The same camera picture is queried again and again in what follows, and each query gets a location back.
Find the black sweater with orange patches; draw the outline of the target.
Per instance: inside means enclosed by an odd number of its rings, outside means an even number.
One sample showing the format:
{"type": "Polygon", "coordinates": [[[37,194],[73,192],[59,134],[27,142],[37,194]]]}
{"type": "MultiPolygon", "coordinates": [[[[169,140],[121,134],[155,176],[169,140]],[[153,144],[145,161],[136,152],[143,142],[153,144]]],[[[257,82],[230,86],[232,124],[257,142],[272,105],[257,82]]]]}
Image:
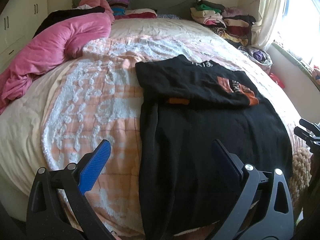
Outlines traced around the black sweater with orange patches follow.
{"type": "Polygon", "coordinates": [[[219,174],[216,139],[243,163],[292,176],[287,130],[246,73],[183,55],[135,68],[144,90],[139,202],[147,239],[171,239],[231,211],[238,192],[219,174]]]}

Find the floral basket with clothes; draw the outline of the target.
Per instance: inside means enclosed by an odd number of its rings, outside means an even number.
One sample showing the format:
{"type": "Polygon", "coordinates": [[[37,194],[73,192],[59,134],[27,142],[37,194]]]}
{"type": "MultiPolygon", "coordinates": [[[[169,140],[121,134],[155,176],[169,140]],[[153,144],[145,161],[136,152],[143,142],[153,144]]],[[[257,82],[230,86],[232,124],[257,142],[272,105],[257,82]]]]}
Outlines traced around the floral basket with clothes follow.
{"type": "Polygon", "coordinates": [[[254,46],[239,46],[238,50],[257,64],[266,74],[270,74],[273,61],[267,52],[254,46]]]}

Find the right stack folded clothes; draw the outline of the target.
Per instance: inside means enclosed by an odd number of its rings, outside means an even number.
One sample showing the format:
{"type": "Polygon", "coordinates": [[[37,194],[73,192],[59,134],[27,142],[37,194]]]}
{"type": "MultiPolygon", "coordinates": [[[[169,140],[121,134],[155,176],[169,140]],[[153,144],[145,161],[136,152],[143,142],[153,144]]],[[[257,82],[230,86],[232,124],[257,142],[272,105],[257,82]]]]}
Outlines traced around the right stack folded clothes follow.
{"type": "Polygon", "coordinates": [[[216,34],[235,48],[252,44],[252,26],[256,19],[239,8],[225,8],[222,12],[225,27],[216,30],[216,34]]]}

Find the stack folded clothes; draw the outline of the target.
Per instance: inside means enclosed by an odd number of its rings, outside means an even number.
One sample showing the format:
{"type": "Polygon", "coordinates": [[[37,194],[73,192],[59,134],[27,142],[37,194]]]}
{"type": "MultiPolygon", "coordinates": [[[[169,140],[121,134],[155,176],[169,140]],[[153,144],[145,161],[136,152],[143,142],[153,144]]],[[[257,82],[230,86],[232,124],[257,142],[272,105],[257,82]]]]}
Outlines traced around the stack folded clothes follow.
{"type": "Polygon", "coordinates": [[[216,34],[235,48],[252,44],[252,26],[256,19],[239,8],[225,8],[222,12],[225,27],[216,30],[216,34]]]}
{"type": "Polygon", "coordinates": [[[200,0],[190,8],[190,15],[195,22],[204,27],[212,30],[217,28],[226,30],[226,24],[223,21],[222,15],[224,11],[224,5],[200,0]]]}

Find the left stack folded clothes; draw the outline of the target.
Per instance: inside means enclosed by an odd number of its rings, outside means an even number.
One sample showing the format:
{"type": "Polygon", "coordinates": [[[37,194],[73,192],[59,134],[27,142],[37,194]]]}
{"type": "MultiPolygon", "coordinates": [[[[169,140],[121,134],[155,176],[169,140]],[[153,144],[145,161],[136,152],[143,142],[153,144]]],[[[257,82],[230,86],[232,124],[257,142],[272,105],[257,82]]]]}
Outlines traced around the left stack folded clothes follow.
{"type": "Polygon", "coordinates": [[[195,22],[204,27],[212,30],[217,28],[226,30],[226,24],[223,21],[222,15],[224,11],[224,5],[200,0],[190,8],[190,15],[195,22]]]}

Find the peach white quilted bedspread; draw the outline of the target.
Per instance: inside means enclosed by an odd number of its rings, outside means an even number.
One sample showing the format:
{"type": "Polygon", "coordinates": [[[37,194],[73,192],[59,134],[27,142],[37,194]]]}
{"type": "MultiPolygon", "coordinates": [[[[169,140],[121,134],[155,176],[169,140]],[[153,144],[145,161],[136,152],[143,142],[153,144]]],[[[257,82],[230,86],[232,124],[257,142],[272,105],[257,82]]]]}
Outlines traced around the peach white quilted bedspread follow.
{"type": "Polygon", "coordinates": [[[260,67],[211,30],[186,20],[118,20],[109,38],[89,42],[83,56],[35,80],[1,114],[1,202],[25,220],[34,175],[77,162],[103,139],[111,157],[87,194],[108,229],[124,239],[143,239],[138,201],[143,102],[135,64],[184,55],[242,70],[268,98],[286,127],[292,147],[289,191],[295,211],[310,181],[310,154],[294,135],[300,118],[285,92],[260,67]]]}

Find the red plastic bag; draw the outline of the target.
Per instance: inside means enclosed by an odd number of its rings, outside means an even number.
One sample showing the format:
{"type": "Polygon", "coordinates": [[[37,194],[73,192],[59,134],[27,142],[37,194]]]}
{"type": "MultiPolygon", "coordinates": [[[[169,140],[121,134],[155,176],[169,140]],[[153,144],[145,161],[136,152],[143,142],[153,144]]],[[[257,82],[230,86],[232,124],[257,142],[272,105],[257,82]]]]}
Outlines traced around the red plastic bag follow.
{"type": "Polygon", "coordinates": [[[283,84],[283,82],[280,80],[279,77],[277,77],[274,73],[270,73],[269,77],[272,79],[272,81],[274,81],[281,89],[285,88],[285,85],[283,84]]]}

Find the green window sill cover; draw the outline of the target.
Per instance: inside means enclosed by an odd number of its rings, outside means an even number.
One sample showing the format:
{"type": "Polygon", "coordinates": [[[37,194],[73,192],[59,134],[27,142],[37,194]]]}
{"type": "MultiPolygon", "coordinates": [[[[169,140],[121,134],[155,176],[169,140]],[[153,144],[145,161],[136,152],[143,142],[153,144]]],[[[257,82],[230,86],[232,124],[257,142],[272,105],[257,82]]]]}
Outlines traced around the green window sill cover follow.
{"type": "Polygon", "coordinates": [[[272,46],[274,46],[274,48],[276,48],[276,50],[280,52],[281,55],[283,55],[287,60],[289,60],[294,66],[298,67],[319,90],[319,67],[310,67],[303,60],[298,60],[288,51],[286,51],[283,47],[281,47],[277,42],[273,42],[272,46]]]}

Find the pink comforter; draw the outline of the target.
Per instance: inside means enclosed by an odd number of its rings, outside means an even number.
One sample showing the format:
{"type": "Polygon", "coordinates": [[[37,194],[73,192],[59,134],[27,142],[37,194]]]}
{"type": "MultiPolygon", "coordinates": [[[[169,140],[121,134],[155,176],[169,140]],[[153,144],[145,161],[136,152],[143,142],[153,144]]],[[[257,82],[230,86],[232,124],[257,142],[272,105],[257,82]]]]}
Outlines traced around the pink comforter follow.
{"type": "Polygon", "coordinates": [[[69,18],[33,37],[1,73],[1,111],[22,97],[39,76],[81,57],[89,41],[109,36],[114,15],[107,0],[81,0],[80,5],[101,6],[105,12],[69,18]]]}

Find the cream curtain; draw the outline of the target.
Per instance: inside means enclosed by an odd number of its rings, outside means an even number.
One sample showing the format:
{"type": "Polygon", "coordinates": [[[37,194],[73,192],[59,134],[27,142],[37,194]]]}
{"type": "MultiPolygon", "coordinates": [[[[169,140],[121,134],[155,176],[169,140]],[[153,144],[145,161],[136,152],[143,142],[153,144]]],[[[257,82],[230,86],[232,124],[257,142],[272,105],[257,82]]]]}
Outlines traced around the cream curtain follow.
{"type": "Polygon", "coordinates": [[[252,45],[268,50],[285,10],[286,0],[259,0],[257,22],[252,27],[252,45]]]}

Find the black garment on comforter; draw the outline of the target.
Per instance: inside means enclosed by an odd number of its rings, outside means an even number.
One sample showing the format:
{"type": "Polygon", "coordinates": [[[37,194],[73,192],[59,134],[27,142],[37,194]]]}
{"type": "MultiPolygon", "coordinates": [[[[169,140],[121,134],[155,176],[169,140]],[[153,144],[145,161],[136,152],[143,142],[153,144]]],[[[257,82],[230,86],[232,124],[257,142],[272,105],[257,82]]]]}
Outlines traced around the black garment on comforter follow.
{"type": "Polygon", "coordinates": [[[90,9],[70,9],[70,10],[57,10],[57,11],[51,12],[40,24],[40,26],[38,27],[33,37],[39,35],[39,33],[49,28],[50,26],[56,23],[62,22],[64,20],[67,20],[69,18],[74,18],[82,15],[91,14],[91,13],[100,13],[100,12],[105,12],[105,8],[101,6],[97,6],[90,9]]]}

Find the red white folded cloth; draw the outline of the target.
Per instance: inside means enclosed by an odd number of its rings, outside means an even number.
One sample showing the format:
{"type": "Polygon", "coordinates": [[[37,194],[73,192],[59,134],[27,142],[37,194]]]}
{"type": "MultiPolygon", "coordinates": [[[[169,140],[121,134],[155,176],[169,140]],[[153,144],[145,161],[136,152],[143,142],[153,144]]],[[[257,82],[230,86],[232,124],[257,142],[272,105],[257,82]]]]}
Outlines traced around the red white folded cloth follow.
{"type": "Polygon", "coordinates": [[[116,20],[122,19],[133,19],[133,18],[142,18],[142,19],[154,19],[157,18],[157,13],[149,8],[126,10],[124,15],[115,16],[116,20]]]}

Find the cream wardrobe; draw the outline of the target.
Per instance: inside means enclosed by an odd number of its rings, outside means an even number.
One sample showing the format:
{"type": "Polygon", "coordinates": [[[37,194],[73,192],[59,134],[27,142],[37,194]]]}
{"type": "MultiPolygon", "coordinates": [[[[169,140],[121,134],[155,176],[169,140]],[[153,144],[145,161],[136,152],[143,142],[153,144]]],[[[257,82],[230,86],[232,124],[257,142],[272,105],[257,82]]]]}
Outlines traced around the cream wardrobe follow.
{"type": "Polygon", "coordinates": [[[1,13],[1,69],[7,68],[47,16],[47,0],[8,1],[1,13]]]}

